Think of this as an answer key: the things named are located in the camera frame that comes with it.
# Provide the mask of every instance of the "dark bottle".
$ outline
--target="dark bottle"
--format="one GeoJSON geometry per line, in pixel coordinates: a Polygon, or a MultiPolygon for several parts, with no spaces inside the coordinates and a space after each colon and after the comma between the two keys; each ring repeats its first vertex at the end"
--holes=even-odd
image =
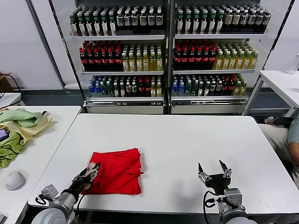
{"type": "Polygon", "coordinates": [[[184,27],[185,34],[189,34],[190,26],[191,26],[191,10],[187,10],[184,23],[185,23],[185,27],[184,27]]]}
{"type": "Polygon", "coordinates": [[[209,19],[209,23],[207,26],[207,33],[208,34],[212,34],[214,33],[214,29],[215,29],[215,18],[216,18],[216,10],[212,10],[211,11],[211,17],[209,19]]]}
{"type": "Polygon", "coordinates": [[[200,33],[201,34],[206,33],[206,18],[207,18],[207,10],[204,10],[202,13],[201,21],[200,21],[200,33]]]}
{"type": "Polygon", "coordinates": [[[79,20],[79,28],[82,36],[86,36],[86,26],[85,26],[85,21],[82,17],[82,13],[77,13],[77,17],[79,20]]]}
{"type": "Polygon", "coordinates": [[[95,33],[93,22],[90,19],[89,13],[84,13],[85,19],[86,19],[86,28],[89,36],[93,36],[93,33],[95,33]]]}
{"type": "Polygon", "coordinates": [[[271,19],[271,11],[266,9],[263,15],[262,25],[260,26],[261,28],[259,30],[260,33],[263,34],[266,31],[270,19],[271,19]]]}
{"type": "Polygon", "coordinates": [[[256,21],[254,23],[254,30],[253,30],[254,33],[260,32],[261,25],[263,22],[263,17],[264,17],[263,10],[260,10],[259,13],[256,15],[256,21]]]}
{"type": "Polygon", "coordinates": [[[215,29],[216,34],[220,34],[223,26],[223,16],[224,16],[224,11],[220,10],[219,15],[218,15],[218,20],[217,20],[217,25],[215,29]]]}
{"type": "Polygon", "coordinates": [[[112,36],[116,36],[116,26],[115,26],[115,20],[114,20],[114,13],[109,12],[109,20],[110,20],[110,30],[112,36]]]}
{"type": "Polygon", "coordinates": [[[98,53],[98,49],[97,48],[94,49],[93,53],[94,53],[94,67],[96,69],[99,69],[101,67],[102,60],[101,60],[100,55],[98,53]]]}
{"type": "Polygon", "coordinates": [[[231,23],[233,19],[232,10],[228,10],[228,12],[225,13],[224,17],[224,26],[222,28],[223,33],[230,33],[231,23]]]}
{"type": "Polygon", "coordinates": [[[117,12],[116,22],[117,22],[117,28],[118,29],[123,29],[124,28],[123,15],[121,14],[120,10],[117,12]]]}
{"type": "Polygon", "coordinates": [[[177,34],[182,34],[183,32],[183,11],[179,10],[177,18],[177,34]]]}
{"type": "Polygon", "coordinates": [[[74,13],[70,13],[70,25],[71,25],[71,32],[73,36],[79,36],[79,24],[75,21],[74,13]]]}
{"type": "Polygon", "coordinates": [[[82,48],[79,48],[79,51],[80,51],[81,62],[83,64],[83,66],[84,66],[84,69],[86,70],[86,68],[88,68],[87,55],[84,53],[84,51],[83,51],[82,48]]]}

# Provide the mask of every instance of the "white computer mouse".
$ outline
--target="white computer mouse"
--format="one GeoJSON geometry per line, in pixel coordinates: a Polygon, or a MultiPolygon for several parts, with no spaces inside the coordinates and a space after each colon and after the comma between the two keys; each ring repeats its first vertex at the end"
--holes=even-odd
{"type": "Polygon", "coordinates": [[[17,190],[19,187],[24,185],[25,182],[25,177],[19,171],[14,170],[8,174],[5,187],[8,190],[17,190]]]}

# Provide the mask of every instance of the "beverage bottle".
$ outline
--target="beverage bottle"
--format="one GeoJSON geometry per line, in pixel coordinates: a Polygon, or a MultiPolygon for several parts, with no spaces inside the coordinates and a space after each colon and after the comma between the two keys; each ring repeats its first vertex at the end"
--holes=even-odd
{"type": "Polygon", "coordinates": [[[117,28],[118,29],[124,29],[124,19],[123,15],[121,13],[121,10],[117,12],[117,17],[116,17],[116,22],[117,22],[117,28]]]}
{"type": "Polygon", "coordinates": [[[221,70],[227,70],[228,69],[229,56],[230,56],[230,51],[227,51],[225,53],[225,57],[223,58],[221,66],[220,66],[221,70]]]}
{"type": "Polygon", "coordinates": [[[201,58],[201,61],[202,61],[202,68],[203,69],[207,69],[209,66],[208,66],[208,61],[209,61],[209,46],[206,46],[206,50],[201,58]]]}
{"type": "Polygon", "coordinates": [[[84,53],[84,51],[83,51],[82,48],[79,48],[79,51],[80,51],[81,62],[83,64],[83,66],[84,66],[84,70],[86,70],[86,68],[88,68],[87,55],[84,53]]]}
{"type": "Polygon", "coordinates": [[[234,69],[235,64],[236,64],[236,58],[237,58],[237,52],[234,50],[233,54],[232,54],[232,56],[231,56],[231,58],[229,59],[229,62],[228,62],[228,69],[229,70],[234,69]]]}
{"type": "Polygon", "coordinates": [[[163,71],[163,60],[162,60],[162,52],[158,51],[157,53],[157,70],[163,71]]]}
{"type": "Polygon", "coordinates": [[[150,29],[154,28],[154,26],[156,24],[155,20],[156,20],[156,17],[155,17],[155,14],[154,14],[154,10],[151,9],[149,11],[149,16],[148,16],[148,24],[149,24],[150,29]]]}
{"type": "Polygon", "coordinates": [[[171,96],[176,97],[178,94],[178,83],[173,82],[172,84],[172,90],[171,90],[171,96]]]}
{"type": "Polygon", "coordinates": [[[211,18],[209,19],[209,24],[208,24],[208,34],[214,33],[214,28],[215,28],[215,18],[216,18],[216,10],[211,11],[211,18]]]}
{"type": "Polygon", "coordinates": [[[183,30],[183,11],[179,10],[177,18],[177,34],[182,34],[183,30]]]}
{"type": "Polygon", "coordinates": [[[73,36],[79,36],[79,24],[75,21],[74,13],[70,13],[70,25],[71,25],[71,32],[73,36]]]}
{"type": "Polygon", "coordinates": [[[251,57],[250,62],[248,64],[248,69],[255,69],[256,68],[258,53],[259,53],[258,51],[255,51],[253,53],[253,57],[251,57]]]}
{"type": "Polygon", "coordinates": [[[263,21],[262,25],[260,26],[259,32],[263,34],[266,31],[267,25],[269,23],[269,20],[271,19],[271,11],[266,9],[266,11],[263,14],[263,21]]]}
{"type": "Polygon", "coordinates": [[[214,46],[211,50],[211,53],[210,53],[210,56],[209,56],[209,69],[212,69],[213,68],[213,64],[215,62],[215,59],[216,59],[216,47],[214,46]]]}
{"type": "Polygon", "coordinates": [[[224,27],[222,28],[223,33],[230,33],[231,23],[233,19],[232,10],[228,10],[228,12],[225,13],[224,17],[224,27]]]}
{"type": "Polygon", "coordinates": [[[232,91],[232,96],[239,96],[240,89],[241,89],[241,81],[237,81],[237,85],[234,87],[234,89],[232,91]]]}
{"type": "Polygon", "coordinates": [[[228,94],[231,95],[232,91],[235,88],[235,78],[232,78],[228,83],[228,94]]]}
{"type": "Polygon", "coordinates": [[[183,82],[181,82],[181,83],[179,84],[178,95],[179,95],[180,97],[183,97],[183,96],[185,95],[185,86],[184,86],[184,83],[183,83],[183,82]]]}
{"type": "Polygon", "coordinates": [[[226,78],[222,84],[222,92],[227,93],[228,91],[228,78],[226,78]]]}
{"type": "Polygon", "coordinates": [[[186,18],[185,18],[185,34],[189,34],[190,26],[191,26],[191,10],[187,10],[186,18]]]}
{"type": "Polygon", "coordinates": [[[82,36],[86,36],[87,28],[85,26],[85,21],[83,20],[82,13],[77,13],[77,17],[79,20],[79,28],[82,36]]]}
{"type": "Polygon", "coordinates": [[[254,30],[253,30],[253,32],[255,32],[255,33],[259,33],[260,32],[261,25],[262,25],[262,22],[263,22],[263,17],[264,17],[263,10],[260,10],[259,13],[256,15],[256,21],[254,23],[254,30]]]}
{"type": "Polygon", "coordinates": [[[189,57],[188,57],[188,63],[190,65],[193,65],[194,64],[194,59],[195,59],[195,48],[192,46],[191,52],[190,52],[189,57]]]}
{"type": "Polygon", "coordinates": [[[120,97],[120,92],[118,91],[118,84],[117,84],[117,82],[114,82],[113,85],[114,85],[114,96],[115,97],[120,97]]]}
{"type": "Polygon", "coordinates": [[[84,13],[84,16],[85,16],[85,19],[86,19],[85,25],[86,25],[86,28],[87,28],[88,35],[93,36],[94,26],[92,25],[92,21],[90,19],[90,14],[89,13],[84,13]]]}
{"type": "Polygon", "coordinates": [[[210,81],[206,81],[206,85],[205,85],[205,91],[204,91],[204,97],[206,97],[209,94],[210,91],[210,81]]]}
{"type": "Polygon", "coordinates": [[[156,25],[157,29],[162,29],[163,26],[163,14],[161,8],[158,8],[157,14],[156,14],[156,25]]]}
{"type": "Polygon", "coordinates": [[[220,70],[221,63],[222,63],[222,56],[223,56],[223,52],[219,51],[213,65],[214,70],[220,70]]]}
{"type": "Polygon", "coordinates": [[[143,64],[143,70],[149,71],[149,59],[148,59],[148,53],[146,51],[143,52],[142,64],[143,64]]]}
{"type": "Polygon", "coordinates": [[[126,97],[131,97],[132,96],[132,87],[131,87],[131,84],[130,82],[127,82],[126,84],[126,97]]]}
{"type": "Polygon", "coordinates": [[[243,62],[241,64],[241,69],[248,69],[248,65],[251,59],[251,53],[252,51],[247,51],[246,56],[243,58],[243,62]]]}
{"type": "Polygon", "coordinates": [[[238,26],[239,26],[240,17],[241,17],[240,10],[237,9],[235,11],[235,13],[233,14],[233,19],[232,19],[232,31],[234,33],[237,32],[237,29],[238,29],[238,26]]]}
{"type": "Polygon", "coordinates": [[[214,95],[214,91],[215,91],[215,89],[216,89],[216,82],[213,81],[213,82],[211,83],[211,86],[210,86],[210,92],[209,92],[209,95],[210,95],[210,96],[213,96],[213,95],[214,95]]]}
{"type": "Polygon", "coordinates": [[[201,34],[206,33],[206,18],[207,18],[207,10],[204,10],[202,13],[202,19],[200,22],[200,33],[201,34]]]}
{"type": "Polygon", "coordinates": [[[109,20],[110,20],[110,30],[112,36],[116,36],[116,26],[115,26],[115,20],[114,20],[114,13],[109,12],[109,20]]]}
{"type": "Polygon", "coordinates": [[[252,13],[248,16],[247,28],[250,29],[250,32],[253,32],[254,23],[256,21],[256,10],[252,10],[252,13]]]}
{"type": "Polygon", "coordinates": [[[129,53],[130,71],[136,71],[135,58],[133,53],[129,53]]]}
{"type": "Polygon", "coordinates": [[[220,10],[219,15],[218,15],[218,20],[217,20],[217,25],[216,25],[216,34],[220,34],[222,30],[222,25],[223,25],[223,16],[224,16],[224,11],[220,10]]]}
{"type": "Polygon", "coordinates": [[[157,97],[162,96],[162,87],[161,87],[161,82],[157,82],[157,97]]]}
{"type": "Polygon", "coordinates": [[[222,90],[222,81],[220,80],[216,85],[216,95],[219,96],[222,90]]]}

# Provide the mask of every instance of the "bottle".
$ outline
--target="bottle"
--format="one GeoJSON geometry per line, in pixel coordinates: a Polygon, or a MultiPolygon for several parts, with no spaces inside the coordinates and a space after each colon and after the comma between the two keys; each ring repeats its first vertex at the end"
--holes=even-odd
{"type": "Polygon", "coordinates": [[[143,71],[149,71],[149,60],[148,60],[147,52],[143,52],[142,64],[143,64],[143,71]]]}
{"type": "Polygon", "coordinates": [[[71,25],[71,33],[72,36],[79,36],[79,24],[75,21],[74,13],[70,13],[70,25],[71,25]]]}
{"type": "Polygon", "coordinates": [[[177,34],[182,34],[183,30],[183,11],[179,10],[177,18],[177,34]]]}
{"type": "Polygon", "coordinates": [[[202,19],[200,22],[200,33],[205,34],[206,33],[206,17],[207,17],[207,10],[203,11],[202,19]]]}
{"type": "Polygon", "coordinates": [[[255,51],[253,53],[253,57],[251,57],[250,62],[248,64],[248,69],[255,69],[256,68],[258,53],[259,53],[258,51],[255,51]]]}
{"type": "Polygon", "coordinates": [[[155,23],[156,23],[155,20],[156,20],[156,17],[155,17],[155,14],[154,14],[154,10],[151,9],[149,11],[149,16],[148,16],[148,24],[149,24],[150,29],[154,28],[155,23]]]}
{"type": "Polygon", "coordinates": [[[185,34],[189,34],[190,26],[191,26],[191,10],[187,10],[186,18],[185,18],[185,34]]]}
{"type": "Polygon", "coordinates": [[[150,70],[157,71],[157,60],[154,51],[150,53],[150,70]]]}
{"type": "Polygon", "coordinates": [[[107,26],[107,18],[106,18],[106,13],[101,12],[101,17],[102,17],[102,28],[105,36],[108,36],[108,26],[107,26]]]}
{"type": "Polygon", "coordinates": [[[243,58],[244,58],[244,51],[240,51],[239,56],[235,62],[235,68],[234,69],[241,69],[241,65],[243,63],[243,58]]]}
{"type": "Polygon", "coordinates": [[[162,60],[162,52],[158,51],[157,53],[157,70],[163,71],[163,60],[162,60]]]}
{"type": "Polygon", "coordinates": [[[262,21],[262,25],[260,26],[259,33],[263,34],[266,31],[270,19],[271,19],[271,11],[266,9],[266,11],[263,14],[263,21],[262,21]]]}
{"type": "Polygon", "coordinates": [[[79,20],[79,28],[82,36],[86,36],[86,26],[85,21],[83,20],[82,13],[77,13],[77,17],[79,20]]]}
{"type": "Polygon", "coordinates": [[[219,51],[214,62],[214,66],[213,66],[214,70],[220,70],[221,63],[222,63],[222,56],[223,56],[223,52],[219,51]]]}
{"type": "Polygon", "coordinates": [[[124,19],[120,10],[117,12],[116,22],[118,29],[124,29],[124,19]]]}
{"type": "Polygon", "coordinates": [[[241,64],[241,69],[248,69],[248,65],[250,62],[250,58],[251,58],[251,51],[247,51],[246,56],[243,58],[243,62],[241,64]]]}
{"type": "Polygon", "coordinates": [[[126,53],[122,53],[122,65],[123,65],[123,70],[124,71],[129,71],[130,70],[130,66],[128,63],[128,59],[127,59],[127,54],[126,53]]]}
{"type": "Polygon", "coordinates": [[[157,29],[162,29],[162,26],[163,26],[163,14],[162,14],[161,8],[158,8],[158,10],[157,10],[156,26],[157,26],[157,29]]]}
{"type": "Polygon", "coordinates": [[[209,19],[208,34],[214,33],[216,10],[211,11],[211,18],[209,19]]]}
{"type": "Polygon", "coordinates": [[[241,81],[237,82],[237,85],[234,87],[232,91],[232,96],[239,96],[240,95],[240,89],[241,89],[241,81]]]}
{"type": "Polygon", "coordinates": [[[130,71],[136,71],[135,58],[133,53],[129,53],[130,71]]]}
{"type": "Polygon", "coordinates": [[[195,10],[194,19],[193,19],[193,29],[192,29],[193,34],[197,34],[198,25],[199,25],[199,10],[195,10]]]}
{"type": "Polygon", "coordinates": [[[223,15],[224,15],[224,11],[220,10],[218,15],[218,20],[217,20],[216,31],[215,31],[216,34],[221,33],[222,25],[223,25],[223,15]]]}
{"type": "Polygon", "coordinates": [[[230,28],[231,28],[231,23],[232,23],[232,19],[233,19],[233,14],[232,14],[232,10],[228,10],[227,13],[225,13],[225,17],[224,17],[224,26],[222,28],[223,33],[230,33],[230,28]]]}

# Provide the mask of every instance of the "shelf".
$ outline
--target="shelf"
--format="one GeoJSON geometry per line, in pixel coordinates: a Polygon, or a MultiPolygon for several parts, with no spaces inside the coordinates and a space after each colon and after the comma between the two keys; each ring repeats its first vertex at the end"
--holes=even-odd
{"type": "Polygon", "coordinates": [[[230,74],[230,73],[254,73],[254,69],[240,70],[174,70],[174,75],[192,75],[192,74],[230,74]]]}
{"type": "Polygon", "coordinates": [[[266,36],[267,34],[176,34],[176,39],[261,39],[266,36]]]}
{"type": "Polygon", "coordinates": [[[119,35],[119,36],[72,36],[82,41],[134,41],[134,40],[163,40],[165,35],[119,35]]]}
{"type": "Polygon", "coordinates": [[[89,76],[158,76],[163,75],[163,71],[83,71],[83,75],[89,76]]]}

